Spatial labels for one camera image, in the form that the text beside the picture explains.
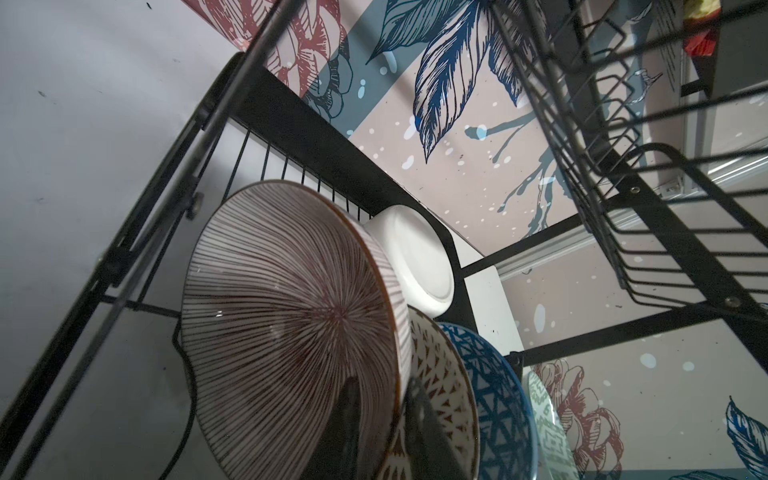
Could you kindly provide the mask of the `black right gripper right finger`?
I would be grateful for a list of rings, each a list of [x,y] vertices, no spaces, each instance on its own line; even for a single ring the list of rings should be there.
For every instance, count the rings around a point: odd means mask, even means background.
[[[412,478],[466,479],[420,379],[409,379],[405,403],[405,445]]]

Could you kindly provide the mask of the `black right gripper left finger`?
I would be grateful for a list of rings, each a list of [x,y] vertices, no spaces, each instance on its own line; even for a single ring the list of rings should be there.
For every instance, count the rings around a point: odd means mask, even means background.
[[[325,429],[300,478],[355,479],[361,416],[357,377],[346,380]]]

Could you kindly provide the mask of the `blue patterned bowl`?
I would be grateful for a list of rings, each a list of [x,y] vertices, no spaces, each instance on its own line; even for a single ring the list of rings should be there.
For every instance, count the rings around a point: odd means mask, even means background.
[[[480,479],[535,479],[537,434],[530,401],[504,356],[479,334],[440,323],[473,389],[479,419]]]

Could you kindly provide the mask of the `white brown patterned bowl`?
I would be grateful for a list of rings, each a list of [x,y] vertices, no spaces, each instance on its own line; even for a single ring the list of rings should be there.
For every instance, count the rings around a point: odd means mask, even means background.
[[[478,475],[479,420],[469,376],[457,349],[437,323],[408,308],[411,375],[418,378],[458,465],[467,479]]]

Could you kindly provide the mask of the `grey green patterned bowl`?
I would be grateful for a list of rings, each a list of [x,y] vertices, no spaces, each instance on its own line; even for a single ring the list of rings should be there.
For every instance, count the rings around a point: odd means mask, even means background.
[[[573,452],[544,383],[529,369],[523,386],[532,407],[537,433],[537,478],[579,480]]]

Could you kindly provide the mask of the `white ceramic bowl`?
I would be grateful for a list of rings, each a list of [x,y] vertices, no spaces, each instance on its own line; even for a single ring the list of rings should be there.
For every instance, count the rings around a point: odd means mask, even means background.
[[[364,224],[392,265],[408,305],[435,318],[454,297],[453,268],[437,233],[416,210],[393,205]]]

